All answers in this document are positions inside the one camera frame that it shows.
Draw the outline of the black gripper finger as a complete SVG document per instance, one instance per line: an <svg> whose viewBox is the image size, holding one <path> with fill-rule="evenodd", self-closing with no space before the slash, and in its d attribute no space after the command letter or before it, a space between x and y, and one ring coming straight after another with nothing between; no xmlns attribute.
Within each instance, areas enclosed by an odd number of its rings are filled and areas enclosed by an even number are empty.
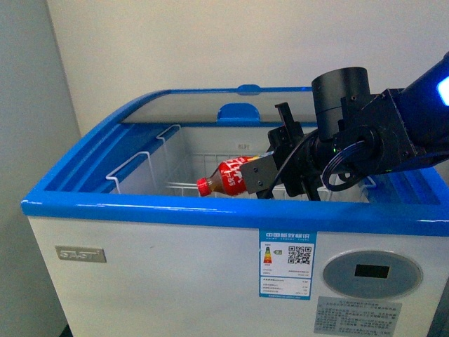
<svg viewBox="0 0 449 337"><path fill-rule="evenodd" d="M288 103L279 103L275 105L275 108L278 110L279 116L283 125L285 126L287 131L295 130L295 121L293 119L292 113L290 111L290 107Z"/></svg>

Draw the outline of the grey gripper finger plate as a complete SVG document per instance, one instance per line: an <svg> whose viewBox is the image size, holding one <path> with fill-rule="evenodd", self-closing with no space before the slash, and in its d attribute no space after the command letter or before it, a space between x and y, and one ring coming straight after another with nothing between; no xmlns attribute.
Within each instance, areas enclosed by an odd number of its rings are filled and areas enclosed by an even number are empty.
<svg viewBox="0 0 449 337"><path fill-rule="evenodd" d="M241 166L243 181L248 194L255 194L258 199L273 199L271 187L278 173L273 152L267 152L252 158Z"/></svg>

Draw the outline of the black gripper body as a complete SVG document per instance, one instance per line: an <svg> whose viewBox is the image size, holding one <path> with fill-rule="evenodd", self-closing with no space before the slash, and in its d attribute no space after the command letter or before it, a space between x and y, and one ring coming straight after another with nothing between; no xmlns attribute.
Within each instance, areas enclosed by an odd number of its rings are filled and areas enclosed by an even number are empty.
<svg viewBox="0 0 449 337"><path fill-rule="evenodd" d="M315 167L310 147L318 138L318 131L303 133L299 122L293 124L293 132L280 126L268 132L269 150L273 152L278 170L267 190L272 199L273 189L282 183L289 197L305 194L309 201L320 199L318 189L322 186L321 172Z"/></svg>

